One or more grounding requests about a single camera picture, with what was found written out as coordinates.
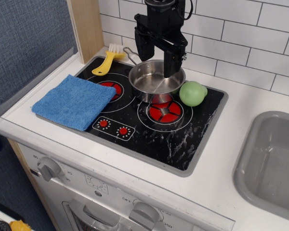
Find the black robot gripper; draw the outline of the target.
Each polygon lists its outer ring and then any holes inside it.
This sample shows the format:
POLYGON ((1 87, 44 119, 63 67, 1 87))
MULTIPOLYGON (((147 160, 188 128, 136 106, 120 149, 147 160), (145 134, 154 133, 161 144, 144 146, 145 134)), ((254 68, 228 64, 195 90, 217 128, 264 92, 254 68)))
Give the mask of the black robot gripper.
POLYGON ((164 77, 179 72, 185 59, 187 40, 181 33, 185 18, 184 0, 146 0, 146 15, 136 14, 135 42, 141 61, 164 51, 164 77))

